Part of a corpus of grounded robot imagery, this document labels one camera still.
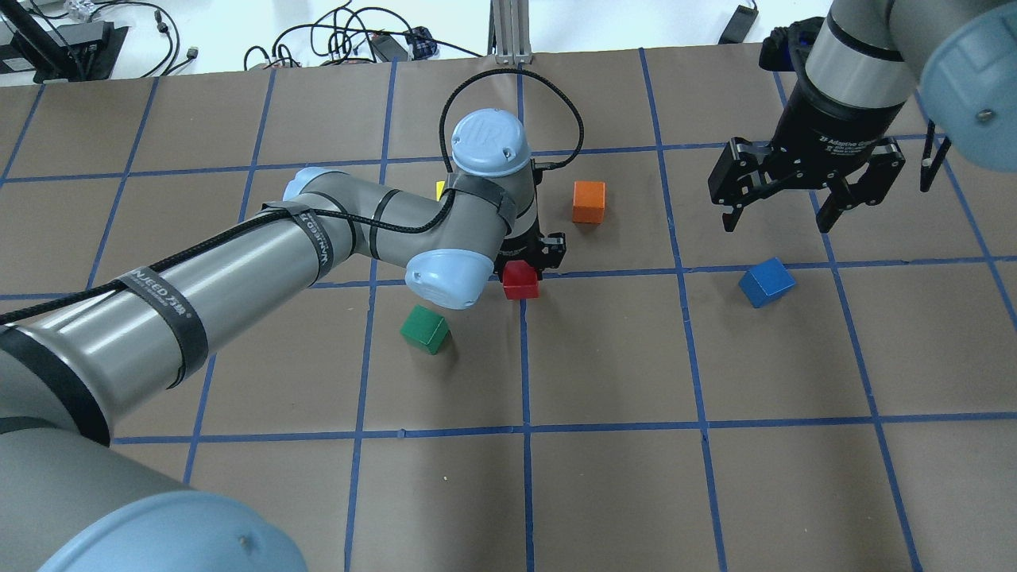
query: cable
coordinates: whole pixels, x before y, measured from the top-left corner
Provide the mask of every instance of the cable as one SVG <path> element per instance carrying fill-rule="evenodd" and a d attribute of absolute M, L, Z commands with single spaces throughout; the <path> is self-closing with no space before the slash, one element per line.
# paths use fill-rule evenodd
<path fill-rule="evenodd" d="M 168 70 L 170 69 L 170 67 L 176 64 L 177 57 L 180 56 L 180 27 L 177 26 L 176 20 L 173 19 L 173 16 L 170 15 L 170 13 L 167 12 L 165 8 L 153 4 L 152 2 L 141 2 L 140 0 L 106 0 L 102 2 L 96 2 L 95 4 L 96 4 L 96 11 L 92 12 L 92 15 L 88 16 L 88 21 L 93 21 L 96 18 L 96 16 L 99 15 L 99 13 L 104 9 L 111 8 L 114 6 L 145 6 L 148 8 L 155 8 L 156 10 L 159 10 L 160 12 L 165 14 L 166 19 L 170 20 L 170 24 L 173 25 L 173 36 L 175 38 L 173 56 L 170 58 L 169 64 L 167 64 L 166 69 Z M 160 75 L 166 75 L 166 73 L 167 71 L 163 70 L 163 72 Z"/>
<path fill-rule="evenodd" d="M 247 67 L 247 58 L 251 57 L 251 54 L 254 53 L 255 51 L 261 52 L 261 55 L 264 56 L 264 61 L 272 60 L 272 57 L 268 56 L 267 50 L 265 50 L 261 46 L 251 46 L 250 48 L 247 48 L 246 52 L 244 52 L 244 71 L 250 69 L 249 67 Z"/>
<path fill-rule="evenodd" d="M 475 81 L 483 79 L 484 77 L 490 77 L 491 75 L 501 75 L 504 73 L 512 73 L 515 75 L 526 75 L 527 77 L 533 77 L 537 81 L 540 81 L 544 85 L 547 85 L 548 89 L 554 92 L 554 95 L 556 95 L 558 98 L 561 99 L 562 102 L 564 102 L 569 110 L 573 112 L 573 116 L 576 117 L 576 125 L 579 127 L 579 140 L 576 142 L 576 149 L 573 150 L 572 155 L 566 157 L 564 161 L 560 161 L 558 163 L 550 163 L 547 166 L 542 167 L 540 170 L 553 171 L 554 169 L 560 169 L 561 167 L 564 167 L 565 165 L 572 163 L 573 160 L 576 159 L 576 157 L 579 155 L 579 152 L 583 149 L 583 138 L 586 136 L 586 130 L 583 127 L 583 117 L 579 114 L 579 110 L 576 109 L 576 105 L 572 103 L 572 100 L 569 99 L 569 96 L 566 96 L 561 90 L 559 90 L 557 85 L 551 83 L 550 80 L 548 80 L 543 75 L 540 75 L 539 73 L 536 73 L 534 71 L 530 71 L 529 69 L 515 69 L 515 68 L 488 69 L 487 71 L 481 71 L 480 73 L 460 83 L 459 88 L 456 88 L 456 91 L 454 91 L 452 95 L 448 96 L 448 99 L 445 101 L 444 107 L 441 108 L 441 116 L 438 118 L 438 144 L 441 146 L 441 161 L 444 162 L 445 171 L 450 173 L 452 172 L 452 161 L 448 160 L 448 150 L 445 148 L 445 142 L 444 142 L 444 124 L 445 124 L 445 119 L 448 116 L 448 109 L 452 107 L 453 102 L 456 101 L 456 97 L 458 97 L 463 90 L 467 89 L 470 84 L 474 83 Z"/>
<path fill-rule="evenodd" d="M 353 32 L 353 34 L 347 34 L 347 31 L 340 31 L 340 30 L 336 30 L 335 32 L 333 32 L 332 36 L 330 36 L 330 39 L 331 38 L 335 38 L 339 34 L 342 34 L 343 35 L 342 49 L 346 50 L 346 54 L 341 54 L 340 50 L 337 49 L 336 50 L 336 55 L 341 56 L 340 57 L 340 63 L 342 63 L 343 61 L 345 61 L 345 59 L 349 59 L 350 56 L 351 56 L 351 54 L 356 55 L 358 53 L 357 50 L 360 48 L 360 46 L 363 46 L 364 43 L 366 42 L 367 43 L 367 51 L 368 51 L 368 53 L 371 56 L 371 61 L 377 62 L 378 61 L 377 54 L 374 53 L 374 47 L 371 46 L 371 44 L 369 42 L 371 37 L 370 37 L 370 34 L 367 33 L 367 24 L 364 23 L 363 19 L 361 19 L 360 14 L 358 14 L 357 12 L 354 12 L 353 10 L 351 10 L 350 8 L 347 7 L 349 4 L 350 3 L 347 2 L 345 5 L 343 5 L 342 7 L 340 7 L 340 9 L 336 10 L 336 12 L 333 13 L 333 15 L 332 15 L 332 25 L 335 26 L 335 27 L 337 27 L 337 28 L 340 27 L 340 25 L 339 25 L 339 12 L 342 11 L 342 12 L 350 14 L 350 17 L 346 19 L 345 27 L 350 27 L 350 24 L 353 22 L 353 19 L 356 18 L 357 22 L 360 23 L 360 31 L 359 32 Z M 314 28 L 311 28 L 311 34 L 313 34 L 313 33 L 314 33 Z M 359 44 L 357 44 L 356 46 L 354 46 L 353 45 L 353 39 L 357 36 L 357 34 L 363 34 L 364 35 L 364 39 L 361 40 Z"/>
<path fill-rule="evenodd" d="M 326 62 L 321 62 L 321 63 L 319 63 L 318 65 L 320 65 L 320 66 L 325 66 L 325 65 L 341 65 L 341 64 L 344 64 L 344 63 L 350 63 L 350 62 L 358 62 L 358 63 L 377 63 L 377 62 L 375 62 L 374 60 L 372 60 L 372 59 L 370 59 L 370 58 L 351 58 L 351 57 L 344 57 L 343 59 L 338 59 L 338 60 L 328 60 L 328 61 L 326 61 Z"/>
<path fill-rule="evenodd" d="M 289 67 L 300 67 L 300 64 L 297 63 L 297 60 L 293 59 L 293 52 L 290 51 L 290 47 L 287 46 L 286 44 L 279 45 L 279 57 L 280 57 L 279 61 L 283 62 L 284 66 L 286 66 L 286 60 L 290 60 Z"/>
<path fill-rule="evenodd" d="M 348 19 L 346 21 L 346 25 L 347 26 L 350 25 L 350 22 L 353 20 L 354 16 L 356 16 L 357 19 L 360 19 L 359 16 L 363 12 L 384 12 L 386 14 L 391 14 L 393 16 L 396 16 L 397 18 L 399 18 L 399 21 L 403 22 L 403 25 L 406 26 L 406 31 L 409 32 L 411 35 L 413 35 L 413 26 L 410 25 L 410 22 L 406 21 L 406 18 L 404 18 L 403 16 L 401 16 L 401 15 L 397 14 L 396 12 L 390 10 L 388 8 L 380 8 L 378 6 L 367 6 L 365 8 L 360 8 L 358 10 L 353 11 L 352 14 L 350 15 L 350 19 Z"/>
<path fill-rule="evenodd" d="M 163 59 L 159 60 L 159 63 L 156 64 L 156 67 L 153 67 L 148 71 L 145 71 L 141 75 L 141 77 L 147 77 L 147 76 L 152 75 L 153 73 L 155 73 L 156 71 L 158 71 L 160 67 L 163 67 L 163 65 L 166 64 L 167 61 L 169 61 L 170 56 L 173 55 L 173 38 L 170 37 L 170 31 L 169 31 L 168 26 L 166 25 L 166 23 L 164 23 L 159 18 L 159 11 L 158 10 L 156 11 L 156 22 L 157 22 L 157 24 L 159 26 L 159 33 L 162 34 L 162 35 L 164 35 L 164 36 L 166 36 L 166 40 L 170 43 L 170 49 L 166 52 L 166 55 L 163 57 Z"/>
<path fill-rule="evenodd" d="M 42 13 L 41 11 L 37 12 L 36 10 L 33 10 L 32 8 L 27 8 L 27 9 L 25 9 L 25 11 L 28 12 L 29 14 L 36 16 L 37 18 L 43 18 L 43 19 L 47 19 L 47 20 L 62 20 L 65 17 L 67 17 L 67 16 L 70 15 L 70 12 L 64 12 L 62 14 L 57 14 L 55 16 L 48 16 L 48 15 Z"/>
<path fill-rule="evenodd" d="M 359 215 L 352 215 L 349 213 L 339 213 L 336 211 L 326 211 L 323 209 L 312 209 L 311 211 L 315 215 L 321 217 L 349 220 L 355 223 L 376 227 L 381 230 L 399 232 L 403 234 L 420 234 L 423 232 L 427 232 L 428 230 L 440 224 L 441 221 L 443 221 L 445 217 L 448 215 L 448 212 L 452 210 L 453 203 L 456 199 L 455 189 L 452 188 L 448 189 L 445 194 L 447 194 L 448 198 L 445 199 L 444 205 L 441 206 L 441 209 L 434 215 L 434 217 L 430 221 L 417 227 L 394 225 L 391 223 L 385 223 L 381 221 L 376 221 L 374 219 L 361 217 Z M 229 242 L 230 240 L 236 238 L 237 236 L 240 236 L 241 234 L 251 231 L 257 227 L 266 225 L 271 222 L 282 220 L 289 217 L 290 214 L 282 210 L 270 211 L 267 213 L 263 213 L 260 216 L 244 221 L 243 223 L 240 223 L 239 225 L 231 229 L 225 230 L 207 240 L 199 242 L 198 244 L 195 244 L 190 248 L 181 250 L 176 254 L 165 258 L 156 264 L 148 265 L 148 268 L 151 268 L 153 271 L 157 273 L 164 272 L 179 264 L 189 261 L 197 256 L 198 254 L 207 252 L 208 250 L 212 250 L 217 246 L 222 246 L 223 244 Z M 21 320 L 34 318 L 36 316 L 46 313 L 48 311 L 53 311 L 56 309 L 60 309 L 62 307 L 67 307 L 71 304 L 76 304 L 78 302 L 95 298 L 97 296 L 102 296 L 110 292 L 119 292 L 124 288 L 125 288 L 124 285 L 119 280 L 111 280 L 110 282 L 107 282 L 102 286 L 96 286 L 95 288 L 89 288 L 81 292 L 75 292 L 73 294 L 64 296 L 62 298 L 58 298 L 56 300 L 49 300 L 41 304 L 36 304 L 34 306 L 16 309 L 14 311 L 9 311 L 7 313 L 0 314 L 0 325 L 12 324 L 14 322 L 19 322 Z"/>
<path fill-rule="evenodd" d="M 182 62 L 178 63 L 177 65 L 175 65 L 175 66 L 167 69 L 166 70 L 166 75 L 169 75 L 169 74 L 173 73 L 174 71 L 183 68 L 185 65 L 189 64 L 190 62 L 192 62 L 192 61 L 194 61 L 196 59 L 197 59 L 197 48 L 195 48 L 193 46 L 191 46 L 190 48 L 187 48 L 187 57 L 184 59 L 184 61 L 182 61 Z"/>
<path fill-rule="evenodd" d="M 339 6 L 339 7 L 337 7 L 337 8 L 333 8 L 332 10 L 328 10 L 327 12 L 325 12 L 324 14 L 322 14 L 322 15 L 321 15 L 321 17 L 319 17 L 318 19 L 314 20 L 314 23 L 321 23 L 321 22 L 322 22 L 322 21 L 324 21 L 324 20 L 325 20 L 325 19 L 326 19 L 326 18 L 327 18 L 328 16 L 333 16 L 333 20 L 334 20 L 334 23 L 338 24 L 338 22 L 336 22 L 336 21 L 335 21 L 335 20 L 336 20 L 336 17 L 337 17 L 337 13 L 338 13 L 338 12 L 339 12 L 340 10 L 342 10 L 343 8 L 345 8 L 345 7 L 349 6 L 349 5 L 350 5 L 350 3 L 351 3 L 352 1 L 353 1 L 353 0 L 347 0 L 347 1 L 346 1 L 346 3 L 345 3 L 345 4 L 343 4 L 342 6 Z M 328 40 L 328 41 L 330 41 L 330 44 L 328 44 L 328 45 L 330 45 L 330 47 L 331 47 L 331 45 L 332 45 L 332 44 L 331 44 L 331 41 L 332 41 L 332 37 L 331 37 L 331 36 L 330 36 L 330 40 Z M 317 51 L 317 49 L 315 49 L 315 48 L 314 48 L 314 30 L 313 30 L 313 28 L 311 28 L 311 40 L 310 40 L 310 45 L 311 45 L 311 51 L 312 51 L 312 52 L 314 52 L 314 55 L 315 55 L 315 56 L 323 56 L 323 57 L 324 57 L 324 56 L 327 56 L 327 57 L 331 57 L 331 56 L 332 56 L 332 54 L 333 54 L 333 52 L 332 52 L 331 50 L 330 50 L 330 51 L 326 51 L 325 53 L 323 53 L 323 54 L 322 54 L 322 53 L 318 52 L 318 51 Z"/>
<path fill-rule="evenodd" d="M 292 33 L 294 33 L 294 32 L 296 32 L 298 30 L 316 28 L 316 27 L 323 27 L 323 28 L 326 28 L 326 30 L 340 30 L 340 31 L 346 31 L 346 32 L 352 31 L 352 32 L 357 32 L 357 33 L 365 33 L 365 34 L 390 34 L 390 35 L 393 35 L 393 36 L 403 36 L 405 38 L 419 38 L 420 37 L 417 34 L 411 34 L 411 33 L 408 33 L 408 32 L 385 32 L 383 30 L 354 30 L 354 28 L 346 27 L 346 26 L 333 26 L 333 25 L 327 25 L 327 24 L 322 24 L 322 23 L 301 23 L 301 24 L 297 24 L 297 25 L 294 25 L 294 26 L 290 26 L 290 27 L 286 28 L 285 31 L 283 31 L 283 33 L 280 34 L 278 38 L 276 38 L 276 42 L 273 44 L 272 52 L 273 53 L 277 53 L 278 46 L 279 46 L 280 42 L 282 41 L 282 39 L 285 36 L 287 36 L 289 34 L 292 34 Z M 442 42 L 440 40 L 429 40 L 429 41 L 430 42 L 434 42 L 435 44 L 439 44 L 441 46 L 447 46 L 450 48 L 453 48 L 455 50 L 459 50 L 459 51 L 461 51 L 463 53 L 466 53 L 466 54 L 470 54 L 471 56 L 475 56 L 475 57 L 478 57 L 478 58 L 484 57 L 482 54 L 478 54 L 477 52 L 474 52 L 472 50 L 467 50 L 466 48 L 462 48 L 460 46 L 456 46 L 455 44 L 450 44 L 447 42 Z"/>
<path fill-rule="evenodd" d="M 32 4 L 32 7 L 35 8 L 37 12 L 43 13 L 43 11 L 39 8 L 39 4 L 36 4 L 36 0 L 28 0 L 28 2 Z M 74 50 L 74 48 L 71 48 L 70 43 L 67 42 L 67 39 L 63 37 L 63 34 L 60 34 L 60 31 L 57 30 L 57 26 L 53 25 L 53 21 L 50 18 L 44 18 L 44 19 L 46 20 L 46 23 L 50 25 L 53 32 L 56 33 L 57 38 L 59 38 L 60 41 L 64 43 L 64 48 L 67 48 L 67 53 L 70 54 L 71 59 L 74 60 L 74 65 L 77 66 L 78 80 L 84 81 L 86 79 L 84 75 L 84 66 L 81 65 L 81 59 L 77 57 L 77 52 Z"/>

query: blue tape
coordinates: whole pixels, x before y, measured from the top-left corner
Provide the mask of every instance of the blue tape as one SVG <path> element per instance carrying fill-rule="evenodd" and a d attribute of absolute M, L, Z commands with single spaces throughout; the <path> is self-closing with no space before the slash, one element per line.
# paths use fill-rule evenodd
<path fill-rule="evenodd" d="M 886 423 L 943 423 L 957 421 L 1000 421 L 1017 419 L 1017 411 L 990 411 L 979 413 L 915 413 L 907 415 L 881 415 Z M 774 419 L 728 419 L 711 420 L 711 430 L 766 428 L 766 427 L 815 427 L 836 425 L 875 424 L 871 416 L 853 417 L 800 417 Z M 335 431 L 312 433 L 257 433 L 237 435 L 201 435 L 197 443 L 273 443 L 278 441 L 344 441 L 372 439 L 444 439 L 450 437 L 471 437 L 484 435 L 535 435 L 567 433 L 616 433 L 646 431 L 700 431 L 699 421 L 637 421 L 629 423 L 559 423 L 544 425 L 491 425 L 479 427 L 435 428 L 435 430 L 372 430 Z M 193 436 L 137 436 L 119 437 L 113 440 L 117 445 L 184 444 L 191 443 Z"/>
<path fill-rule="evenodd" d="M 120 206 L 120 198 L 123 196 L 124 187 L 127 186 L 127 176 L 130 174 L 131 165 L 134 164 L 134 156 L 137 155 L 137 147 L 141 142 L 141 134 L 144 133 L 144 126 L 148 122 L 148 113 L 152 111 L 152 103 L 156 101 L 156 90 L 159 89 L 159 77 L 152 80 L 152 89 L 148 91 L 148 101 L 144 104 L 144 111 L 141 113 L 141 122 L 134 133 L 134 142 L 131 144 L 130 154 L 127 156 L 127 165 L 120 175 L 120 184 L 117 186 L 117 194 L 113 197 L 113 205 L 110 207 L 110 216 L 106 219 L 106 227 L 103 229 L 103 237 L 99 239 L 99 249 L 96 251 L 96 259 L 92 263 L 92 272 L 88 273 L 88 282 L 85 289 L 92 288 L 96 283 L 96 274 L 99 272 L 99 264 L 103 260 L 103 252 L 106 251 L 106 243 L 110 239 L 110 230 L 113 228 L 113 220 L 117 216 L 117 208 Z"/>
<path fill-rule="evenodd" d="M 187 462 L 184 464 L 184 484 L 190 484 L 191 474 L 194 471 L 194 456 L 197 455 L 197 445 L 201 439 L 201 424 L 204 422 L 204 409 L 208 405 L 208 391 L 212 389 L 212 376 L 216 371 L 216 356 L 213 354 L 204 369 L 204 382 L 201 385 L 201 397 L 197 401 L 197 412 L 194 413 L 194 428 L 187 440 Z"/>
<path fill-rule="evenodd" d="M 173 175 L 203 175 L 206 173 L 235 173 L 238 171 L 249 171 L 248 165 L 237 165 L 233 167 L 199 167 L 196 169 L 166 169 L 162 171 L 134 171 L 129 176 L 134 177 L 162 177 Z"/>
<path fill-rule="evenodd" d="M 820 203 L 816 197 L 816 191 L 809 191 L 810 199 L 813 203 L 813 211 L 819 213 Z M 830 260 L 830 272 L 833 274 L 834 286 L 837 288 L 837 297 L 840 299 L 840 307 L 844 313 L 844 322 L 847 325 L 847 334 L 851 339 L 851 349 L 854 351 L 854 359 L 858 366 L 858 376 L 861 378 L 861 387 L 865 392 L 865 400 L 869 403 L 869 412 L 873 418 L 873 426 L 876 428 L 876 439 L 879 442 L 880 454 L 883 457 L 883 466 L 886 469 L 887 480 L 890 483 L 890 494 L 893 497 L 894 507 L 897 510 L 897 518 L 900 521 L 901 532 L 904 535 L 904 545 L 907 547 L 907 555 L 911 561 L 911 569 L 920 572 L 921 562 L 918 559 L 918 551 L 914 545 L 914 537 L 911 534 L 911 525 L 907 518 L 907 511 L 904 508 L 904 500 L 900 494 L 900 487 L 897 483 L 897 473 L 894 470 L 893 459 L 890 457 L 890 448 L 887 445 L 886 434 L 883 432 L 883 423 L 880 419 L 880 410 L 876 404 L 876 396 L 873 395 L 873 386 L 869 379 L 869 369 L 865 367 L 865 358 L 861 353 L 861 344 L 858 342 L 858 333 L 854 328 L 854 319 L 851 316 L 851 308 L 847 303 L 847 293 L 844 290 L 844 283 L 840 278 L 840 271 L 837 267 L 837 258 L 834 255 L 833 244 L 830 236 L 823 234 L 823 247 L 826 249 L 827 258 Z"/>
<path fill-rule="evenodd" d="M 921 112 L 921 117 L 928 122 L 929 114 L 925 113 L 925 106 L 921 101 L 921 94 L 915 92 L 914 99 L 918 104 L 918 111 Z M 939 148 L 940 141 L 941 139 L 937 137 L 937 148 Z M 957 201 L 960 203 L 961 209 L 964 211 L 964 216 L 967 217 L 967 221 L 971 225 L 971 230 L 974 232 L 974 237 L 978 241 L 978 247 L 981 249 L 984 262 L 989 265 L 989 271 L 993 275 L 993 280 L 996 281 L 996 288 L 1000 291 L 1000 297 L 1003 298 L 1003 305 L 1006 307 L 1007 313 L 1010 314 L 1010 323 L 1013 324 L 1014 331 L 1017 331 L 1017 311 L 1014 310 L 1013 300 L 1007 292 L 1006 285 L 1003 284 L 1003 278 L 1000 276 L 999 269 L 996 268 L 996 261 L 993 258 L 993 253 L 989 249 L 985 237 L 981 234 L 981 229 L 978 228 L 978 222 L 974 218 L 974 213 L 971 211 L 971 207 L 967 204 L 967 198 L 964 196 L 964 190 L 957 181 L 957 175 L 954 174 L 954 170 L 953 167 L 950 166 L 949 159 L 943 161 L 943 168 L 946 170 L 947 177 L 950 178 L 950 184 L 953 185 L 954 192 L 957 194 Z"/>
<path fill-rule="evenodd" d="M 264 104 L 261 106 L 261 119 L 257 125 L 257 137 L 254 139 L 254 151 L 251 152 L 251 164 L 247 167 L 247 181 L 244 183 L 244 196 L 240 199 L 240 214 L 237 223 L 243 222 L 247 213 L 247 203 L 251 196 L 251 184 L 254 182 L 254 172 L 257 170 L 257 158 L 261 154 L 261 140 L 264 138 L 264 126 L 268 122 L 268 108 L 272 106 L 272 92 L 276 88 L 276 68 L 268 73 L 268 87 L 264 92 Z"/>
<path fill-rule="evenodd" d="M 640 64 L 643 67 L 643 79 L 646 82 L 646 95 L 650 103 L 650 116 L 653 119 L 653 136 L 657 149 L 657 164 L 660 169 L 660 182 L 664 194 L 664 213 L 667 217 L 667 231 L 671 240 L 671 253 L 674 256 L 674 268 L 684 268 L 681 264 L 681 251 L 678 249 L 677 234 L 674 230 L 674 214 L 671 211 L 671 191 L 667 180 L 667 166 L 664 163 L 664 146 L 660 133 L 660 119 L 657 115 L 657 102 L 653 95 L 653 81 L 650 79 L 650 66 L 646 61 L 646 50 L 639 49 Z M 724 533 L 720 521 L 720 507 L 717 502 L 717 483 L 713 475 L 713 454 L 710 451 L 710 425 L 706 415 L 706 404 L 703 400 L 703 387 L 700 383 L 699 360 L 696 356 L 696 338 L 693 334 L 692 319 L 689 314 L 689 298 L 685 291 L 684 273 L 676 274 L 678 280 L 678 297 L 681 303 L 681 319 L 685 330 L 685 344 L 689 350 L 689 363 L 693 376 L 693 391 L 696 394 L 696 415 L 699 420 L 703 448 L 703 466 L 706 472 L 707 495 L 710 500 L 710 515 L 713 520 L 714 544 L 717 548 L 717 564 L 721 572 L 727 572 L 727 554 L 724 549 Z"/>
<path fill-rule="evenodd" d="M 523 69 L 523 63 L 520 62 L 516 64 L 516 69 Z M 519 122 L 526 125 L 526 110 L 523 106 L 524 96 L 523 96 L 523 76 L 519 73 L 516 74 L 516 117 L 519 118 Z"/>
<path fill-rule="evenodd" d="M 381 136 L 381 160 L 378 169 L 378 184 L 384 184 L 388 168 L 388 138 L 392 130 L 393 102 L 396 97 L 396 69 L 398 61 L 392 62 L 388 74 L 388 95 L 385 101 L 384 131 Z M 360 364 L 360 395 L 357 398 L 357 433 L 363 434 L 364 415 L 367 407 L 367 380 L 369 377 L 371 338 L 374 331 L 374 304 L 377 296 L 377 261 L 371 260 L 369 280 L 370 293 L 367 298 L 367 320 L 364 328 L 364 353 Z M 350 469 L 350 496 L 346 513 L 346 546 L 343 549 L 343 569 L 349 572 L 353 561 L 353 538 L 357 520 L 357 491 L 360 485 L 360 455 L 363 449 L 363 439 L 353 442 L 353 462 Z"/>
<path fill-rule="evenodd" d="M 49 181 L 81 181 L 87 179 L 119 179 L 123 173 L 88 173 L 81 175 L 42 175 L 39 177 L 11 177 L 4 182 L 8 183 L 35 183 Z"/>
<path fill-rule="evenodd" d="M 39 87 L 39 91 L 36 92 L 36 99 L 32 102 L 32 107 L 28 109 L 28 115 L 24 118 L 24 123 L 21 125 L 21 132 L 17 134 L 17 140 L 14 141 L 14 148 L 10 151 L 10 158 L 7 159 L 7 165 L 3 168 L 3 173 L 0 174 L 0 184 L 7 180 L 7 175 L 10 174 L 11 167 L 14 166 L 14 159 L 17 158 L 17 152 L 21 150 L 21 144 L 24 142 L 24 135 L 28 132 L 28 127 L 32 125 L 32 119 L 36 116 L 36 110 L 39 109 L 39 102 L 43 100 L 43 93 L 46 92 L 46 84 L 43 83 Z"/>
<path fill-rule="evenodd" d="M 523 408 L 523 498 L 526 507 L 526 569 L 533 572 L 536 566 L 533 548 L 533 449 L 531 446 L 530 417 L 530 333 L 526 323 L 526 300 L 519 301 L 520 378 Z"/>
<path fill-rule="evenodd" d="M 0 300 L 55 300 L 56 298 L 62 298 L 64 296 L 69 296 L 70 294 L 64 292 L 41 292 L 34 294 L 0 294 Z"/>

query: white floor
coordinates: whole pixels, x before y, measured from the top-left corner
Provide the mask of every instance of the white floor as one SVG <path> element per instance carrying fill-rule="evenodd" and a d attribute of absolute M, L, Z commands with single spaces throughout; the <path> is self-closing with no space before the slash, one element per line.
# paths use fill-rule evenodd
<path fill-rule="evenodd" d="M 336 0 L 148 1 L 165 8 L 180 24 L 181 58 L 187 47 L 199 48 L 197 60 L 180 73 L 243 69 L 243 54 L 250 46 L 260 44 L 271 47 L 280 32 L 291 25 L 314 21 L 340 5 Z M 746 42 L 762 42 L 774 26 L 825 15 L 831 0 L 758 0 L 758 3 L 759 18 Z M 47 13 L 62 11 L 62 2 L 40 1 L 40 4 Z M 737 0 L 531 0 L 530 41 L 534 52 L 716 44 L 738 4 Z M 350 8 L 370 5 L 396 11 L 411 25 L 427 26 L 436 40 L 478 53 L 486 52 L 487 2 L 376 0 L 376 3 L 371 3 L 357 0 L 350 4 Z M 103 18 L 112 19 L 118 26 L 131 26 L 113 77 L 136 77 L 166 54 L 168 44 L 156 30 L 153 12 L 151 8 L 138 6 L 103 10 Z M 368 12 L 362 17 L 368 27 L 392 31 L 402 27 L 399 20 L 381 12 Z M 323 47 L 326 34 L 316 36 L 317 45 Z M 8 38 L 7 30 L 0 27 L 0 44 L 6 44 Z M 325 58 L 313 55 L 308 40 L 308 32 L 304 30 L 288 36 L 285 43 L 303 65 L 317 65 Z M 439 57 L 468 56 L 451 48 L 441 48 Z M 31 82 L 32 72 L 0 75 L 0 85 Z"/>

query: wooden block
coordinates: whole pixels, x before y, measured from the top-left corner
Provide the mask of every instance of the wooden block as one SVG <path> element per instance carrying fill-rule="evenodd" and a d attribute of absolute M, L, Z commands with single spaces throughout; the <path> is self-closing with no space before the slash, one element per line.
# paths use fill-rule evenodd
<path fill-rule="evenodd" d="M 573 188 L 573 222 L 600 224 L 607 207 L 607 183 L 576 181 Z"/>
<path fill-rule="evenodd" d="M 501 272 L 501 287 L 510 300 L 529 300 L 540 297 L 537 271 L 526 261 L 508 261 Z"/>
<path fill-rule="evenodd" d="M 417 304 L 399 333 L 410 344 L 434 355 L 448 335 L 448 324 L 441 316 Z"/>

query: black cable tie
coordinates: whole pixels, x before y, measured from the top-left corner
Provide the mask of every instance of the black cable tie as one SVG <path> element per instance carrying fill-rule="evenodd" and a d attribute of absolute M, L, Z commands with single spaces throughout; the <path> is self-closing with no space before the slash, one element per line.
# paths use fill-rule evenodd
<path fill-rule="evenodd" d="M 314 277 L 314 281 L 311 284 L 321 280 L 335 266 L 336 252 L 332 247 L 332 240 L 328 238 L 328 233 L 321 226 L 321 220 L 314 214 L 314 209 L 310 205 L 304 205 L 295 201 L 275 201 L 261 206 L 262 213 L 274 210 L 282 210 L 289 213 L 293 222 L 297 223 L 297 226 L 307 235 L 307 238 L 314 246 L 314 253 L 318 263 L 317 276 Z"/>
<path fill-rule="evenodd" d="M 182 364 L 176 381 L 166 389 L 177 387 L 185 378 L 200 369 L 208 357 L 204 324 L 180 290 L 148 267 L 136 268 L 117 278 L 117 281 L 152 306 L 177 339 Z"/>

